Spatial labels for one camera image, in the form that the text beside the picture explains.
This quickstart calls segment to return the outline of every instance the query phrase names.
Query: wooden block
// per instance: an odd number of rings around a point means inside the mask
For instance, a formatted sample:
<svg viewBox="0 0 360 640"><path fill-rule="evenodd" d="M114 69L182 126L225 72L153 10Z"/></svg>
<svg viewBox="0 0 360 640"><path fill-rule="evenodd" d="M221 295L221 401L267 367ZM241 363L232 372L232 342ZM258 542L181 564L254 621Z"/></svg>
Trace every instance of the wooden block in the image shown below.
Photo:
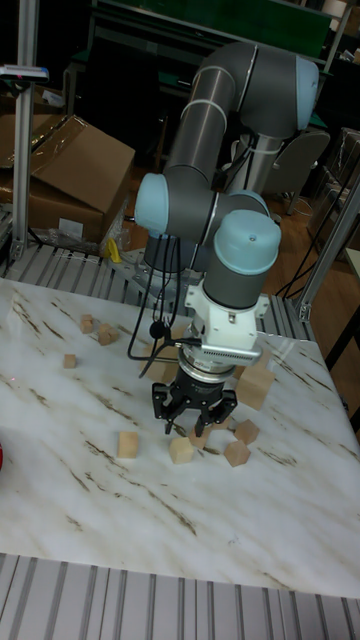
<svg viewBox="0 0 360 640"><path fill-rule="evenodd" d="M240 464L245 464L250 458L250 455L251 451L249 451L242 440L232 442L224 451L224 456L232 467L238 467Z"/></svg>
<svg viewBox="0 0 360 640"><path fill-rule="evenodd" d="M251 444L255 442L260 432L259 427L256 426L251 420L245 420L241 422L236 428L234 433L235 438L242 440L244 444Z"/></svg>
<svg viewBox="0 0 360 640"><path fill-rule="evenodd" d="M119 332L116 329L114 329L114 327L110 327L110 329L109 329L109 331L107 333L110 336L111 342L116 342L116 340L119 337Z"/></svg>
<svg viewBox="0 0 360 640"><path fill-rule="evenodd" d="M246 367L236 367L235 373L233 374L233 378L236 378L236 380L239 380L240 376L242 376L245 369Z"/></svg>
<svg viewBox="0 0 360 640"><path fill-rule="evenodd" d="M263 367L247 367L236 387L239 402L260 411L275 380L275 374Z"/></svg>
<svg viewBox="0 0 360 640"><path fill-rule="evenodd" d="M179 365L177 364L177 362L169 362L168 364L166 364L166 362L163 362L162 364L165 364L165 369L159 382L164 382L166 384L167 382L171 382L171 380L175 378L179 370Z"/></svg>
<svg viewBox="0 0 360 640"><path fill-rule="evenodd" d="M195 434L195 427L194 427L189 435L189 440L194 447L197 447L197 449L203 449L207 443L207 439L210 435L210 432L211 432L211 427L205 427L200 438L197 438Z"/></svg>
<svg viewBox="0 0 360 640"><path fill-rule="evenodd" d="M64 369L75 369L76 356L73 353L67 353L64 356Z"/></svg>
<svg viewBox="0 0 360 640"><path fill-rule="evenodd" d="M93 332L93 323L92 320L81 320L80 322L80 331L81 333L92 333Z"/></svg>
<svg viewBox="0 0 360 640"><path fill-rule="evenodd" d="M144 368L145 362L140 362L140 370ZM153 362L151 367L146 372L146 377L150 378L153 382L163 382L163 376L166 371L165 362Z"/></svg>
<svg viewBox="0 0 360 640"><path fill-rule="evenodd" d="M169 453L174 464L190 462L194 451L195 449L189 438L174 438L169 447Z"/></svg>
<svg viewBox="0 0 360 640"><path fill-rule="evenodd" d="M269 351L268 349L264 349L262 352L262 356L260 360L256 363L255 367L258 367L259 365L261 365L262 367L266 368L271 356L272 356L271 351Z"/></svg>
<svg viewBox="0 0 360 640"><path fill-rule="evenodd" d="M109 324L108 322L105 322L104 324L100 325L99 333L108 333L110 329L112 329L111 324Z"/></svg>
<svg viewBox="0 0 360 640"><path fill-rule="evenodd" d="M111 338L106 331L102 331L101 333L99 333L99 343L102 347L106 347L111 343Z"/></svg>
<svg viewBox="0 0 360 640"><path fill-rule="evenodd" d="M216 424L216 422L214 422L211 425L211 429L213 429L214 431L216 431L217 429L228 429L230 422L231 422L231 416L226 418L226 420L224 420L224 422L221 422L220 424Z"/></svg>
<svg viewBox="0 0 360 640"><path fill-rule="evenodd" d="M139 437L134 431L120 431L118 442L118 458L136 458Z"/></svg>

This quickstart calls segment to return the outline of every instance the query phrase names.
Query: wire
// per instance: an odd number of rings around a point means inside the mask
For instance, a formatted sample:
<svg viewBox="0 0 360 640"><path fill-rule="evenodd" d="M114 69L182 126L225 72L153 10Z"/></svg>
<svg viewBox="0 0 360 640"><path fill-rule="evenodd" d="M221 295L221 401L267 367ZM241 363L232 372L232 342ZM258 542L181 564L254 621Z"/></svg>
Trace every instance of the wire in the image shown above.
<svg viewBox="0 0 360 640"><path fill-rule="evenodd" d="M157 257L158 257L158 253L159 253L159 249L160 249L160 243L161 243L161 240L162 240L162 236L160 235L160 236L159 236L159 238L158 238L158 241L157 241L157 243L156 243L156 249L155 249L154 261L153 261L153 264L152 264L152 267L151 267L151 270L150 270L149 280L148 280L147 287L146 287L146 290L145 290L145 294L144 294L144 298L143 298L143 301L142 301L141 309L140 309L140 311L139 311L139 315L138 315L138 319L137 319L137 321L136 321L136 325L135 325L134 332L133 332L133 334L132 334L132 336L131 336L131 340L130 340L130 342L129 342L129 346L128 346L128 350L127 350L127 355L128 355L128 358L130 358L130 360L142 360L142 361L144 361L144 360L149 360L149 358L146 358L146 357L144 358L144 357L141 357L141 356L133 356L133 355L132 355L132 353L131 353L131 351L132 351L132 348L133 348L133 346L134 346L134 342L135 342L135 340L136 340L137 332L139 331L139 327L140 327L140 324L141 324L141 320L142 320L142 317L143 317L143 315L144 315L146 302L147 302L147 299L148 299L148 297L149 297L149 291L150 291L150 287L151 287L151 281L152 281L153 274L154 274L155 263L156 263L156 259L157 259Z"/></svg>
<svg viewBox="0 0 360 640"><path fill-rule="evenodd" d="M258 141L258 136L254 136L255 149L256 149L257 141ZM252 154L250 155L249 162L248 162L248 166L247 166L247 168L246 168L246 178L245 178L244 189L247 189L247 186L248 186L248 182L249 182L249 178L250 178L250 172L251 172L251 167L252 167L253 160L254 160L254 153L252 153Z"/></svg>
<svg viewBox="0 0 360 640"><path fill-rule="evenodd" d="M160 345L158 349L156 349L154 354L150 358L148 358L148 361L145 367L143 368L142 372L140 373L139 378L144 377L145 373L150 369L154 360L156 360L156 358L158 357L158 355L161 353L163 349L165 349L166 347L174 347L178 343L188 344L190 346L195 346L195 347L201 347L201 340L199 338L180 338L179 340L171 340L171 339L165 340L164 343Z"/></svg>
<svg viewBox="0 0 360 640"><path fill-rule="evenodd" d="M360 156L358 157L358 159L357 159L356 163L354 164L354 167L353 167L352 171L351 171L351 172L350 172L350 174L348 175L348 177L347 177L347 179L346 179L345 183L344 183L344 184L343 184L343 186L341 187L341 189L340 189L340 191L339 191L338 195L336 196L336 198L335 198L334 202L333 202L333 203L332 203L332 205L330 206L329 211L327 212L327 214L326 214L326 216L324 217L324 219L323 219L322 223L320 224L320 226L319 226L319 228L318 228L317 232L315 233L315 235L314 235L314 237L313 237L313 239L312 239L312 241L311 241L311 243L310 243L310 246L309 246L309 248L308 248L308 250L307 250L307 252L306 252L306 254L305 254L305 257L302 259L302 261L301 261L301 263L300 263L299 267L297 268L297 270L296 270L296 272L295 272L294 277L292 278L292 280L291 280L287 285L285 285L285 289L286 289L286 291L285 291L285 293L284 293L284 295L283 295L283 299L285 299L285 298L287 297L287 295L288 295L288 293L289 293L289 291L290 291L291 287L293 286L294 282L298 279L298 278L297 278L297 276L299 275L299 273L300 273L301 269L303 268L303 266L304 266L304 264L305 264L306 260L308 259L309 255L310 255L310 253L311 253L312 249L314 248L315 243L316 243L316 240L318 239L318 237L319 237L319 235L320 235L321 231L323 230L323 228L324 228L325 224L326 224L326 223L327 223L327 221L329 220L329 218L330 218L330 216L331 216L332 212L334 211L334 209L335 209L335 207L336 207L337 203L339 202L339 200L340 200L340 198L341 198L342 194L344 193L345 189L347 188L347 185L349 184L349 180L351 179L351 177L352 177L352 175L353 175L353 173L354 173L354 171L355 171L355 169L356 169L356 167L357 167L357 165L358 165L358 163L359 163L359 159L360 159Z"/></svg>
<svg viewBox="0 0 360 640"><path fill-rule="evenodd" d="M304 204L307 204L307 206L309 207L311 213L305 213L305 211L300 211L300 209L295 209L294 207L294 211L296 211L297 213L301 213L302 216L306 216L307 218L311 218L312 215L312 206L311 204L305 200L304 198L298 198L295 202L295 204L297 204L298 202L303 202Z"/></svg>
<svg viewBox="0 0 360 640"><path fill-rule="evenodd" d="M340 247L339 251L337 252L337 256L336 256L336 258L337 258L338 256L340 256L340 255L341 255L341 253L344 251L345 247L347 246L348 242L349 242L349 241L350 241L350 239L351 239L351 236L352 236L352 235L357 231L357 229L358 229L359 225L360 225L360 219L358 220L358 222L357 222L357 224L356 224L356 226L355 226L355 229L350 229L350 231L349 231L348 235L346 236L346 240L342 243L342 245L341 245L341 247ZM316 262L314 262L314 264L313 264L311 267L309 267L309 269L307 269L307 270L306 270L302 275L304 276L308 271L310 271L311 269L313 269L313 267L316 265ZM288 297L289 297L289 298L293 298L294 296L296 296L296 294L301 293L303 289L304 289L304 287L300 287L300 289L297 289L296 291L294 291L294 293L290 293Z"/></svg>
<svg viewBox="0 0 360 640"><path fill-rule="evenodd" d="M317 263L317 260L315 260L315 262L311 265L311 267L306 269L306 271L303 271L303 273L300 273L298 276L296 276L296 278L294 278L294 282L296 282L297 280L300 280L300 278L302 278L303 276L306 276L306 274L309 273L309 271L311 271L315 267L316 263ZM279 289L279 291L275 293L275 296L280 295L280 293L284 291L284 289L286 289L287 286L288 285L285 284L283 287L281 287L281 289Z"/></svg>
<svg viewBox="0 0 360 640"><path fill-rule="evenodd" d="M171 280L171 276L172 276L172 265L173 265L173 260L174 260L174 254L175 254L175 249L176 249L176 247L177 247L177 239L175 239L175 241L174 241L173 248L172 248L172 252L171 252L171 258L170 258L170 266L169 266L169 275L168 275L168 279L167 279L167 281L166 281L165 285L164 285L164 283L163 283L163 286L162 286L162 288L160 289L160 291L159 291L159 293L158 293L158 296L157 296L157 298L156 298L156 302L155 302L154 309L153 309L153 322L155 322L155 321L156 321L156 315L155 315L155 314L156 314L157 306L158 306L158 304L159 304L160 296L162 296L162 297L163 297L164 302L165 302L165 290L166 290L166 287L168 286L168 284L169 284L169 282L170 282L170 280ZM167 259L167 257L165 257L165 256L164 256L164 261L163 261L163 273L164 273L164 271L165 271L165 269L166 269L166 259ZM163 308L162 308L162 311L161 311L161 313L160 313L160 318L159 318L158 322L159 322L159 321L161 321L161 322L162 322L162 320L163 320Z"/></svg>
<svg viewBox="0 0 360 640"><path fill-rule="evenodd" d="M180 302L180 289L181 289L181 240L180 238L176 239L176 257L177 257L177 278L176 278L176 295L175 295L175 305L173 308L171 320L169 326L172 327L179 308Z"/></svg>
<svg viewBox="0 0 360 640"><path fill-rule="evenodd" d="M154 311L153 311L153 320L155 321L155 313L156 313L157 306L159 304L159 300L160 300L160 297L161 297L160 318L158 320L159 322L162 322L162 319L163 319L164 302L165 302L165 288L166 288L167 284L169 283L169 280L167 281L167 283L165 283L165 279L166 279L166 263L167 263L167 256L168 256L168 252L169 252L169 245L170 245L170 236L168 236L168 238L166 240L166 246L165 246L165 251L164 251L164 256L163 256L162 285L161 285L161 289L160 289L160 291L158 293L158 296L156 298L156 303L155 303Z"/></svg>
<svg viewBox="0 0 360 640"><path fill-rule="evenodd" d="M240 156L230 164L229 167L227 167L226 169L223 169L222 171L219 171L219 173L217 174L215 180L213 181L212 184L212 189L214 187L217 186L218 182L221 180L222 177L227 176L229 174L230 171L235 170L236 168L241 169L241 167L243 166L246 158L248 157L248 155L250 154L251 150L252 150L252 145L253 142L255 141L255 133L253 132L252 129L250 129L250 127L246 127L244 128L243 133L248 133L250 136L249 139L249 144L247 147L245 147L245 149L243 150L243 152L240 154ZM233 175L233 177L230 180L230 184L232 183L232 181L234 180L236 174Z"/></svg>

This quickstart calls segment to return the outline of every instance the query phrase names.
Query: green panel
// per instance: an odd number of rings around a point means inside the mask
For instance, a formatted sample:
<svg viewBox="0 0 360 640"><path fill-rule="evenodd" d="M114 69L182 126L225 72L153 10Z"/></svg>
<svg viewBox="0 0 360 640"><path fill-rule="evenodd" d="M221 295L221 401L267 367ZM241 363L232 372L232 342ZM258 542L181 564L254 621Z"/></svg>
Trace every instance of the green panel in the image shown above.
<svg viewBox="0 0 360 640"><path fill-rule="evenodd" d="M331 18L272 0L119 0L130 6L318 58Z"/></svg>

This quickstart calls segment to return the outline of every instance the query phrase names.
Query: white marble surface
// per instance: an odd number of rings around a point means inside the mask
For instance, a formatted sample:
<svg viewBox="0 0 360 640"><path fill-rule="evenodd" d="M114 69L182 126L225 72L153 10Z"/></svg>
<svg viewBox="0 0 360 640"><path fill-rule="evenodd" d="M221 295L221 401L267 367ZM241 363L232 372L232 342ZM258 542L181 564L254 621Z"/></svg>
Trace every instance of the white marble surface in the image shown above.
<svg viewBox="0 0 360 640"><path fill-rule="evenodd" d="M82 313L120 340L82 335ZM277 379L261 412L236 409L261 429L245 466L198 451L174 466L151 381L125 357L137 313L0 281L0 551L359 597L359 448L317 345L261 338ZM121 429L139 433L136 460L114 458Z"/></svg>

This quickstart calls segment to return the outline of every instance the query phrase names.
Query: yellow object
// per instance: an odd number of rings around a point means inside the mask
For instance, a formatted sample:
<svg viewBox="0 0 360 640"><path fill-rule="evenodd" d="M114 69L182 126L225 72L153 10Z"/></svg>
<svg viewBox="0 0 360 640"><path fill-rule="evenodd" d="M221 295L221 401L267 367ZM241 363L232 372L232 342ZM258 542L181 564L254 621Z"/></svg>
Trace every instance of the yellow object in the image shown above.
<svg viewBox="0 0 360 640"><path fill-rule="evenodd" d="M120 262L122 262L114 238L109 238L109 240L107 241L104 251L104 258L111 258L111 260L115 262L115 264L120 264Z"/></svg>

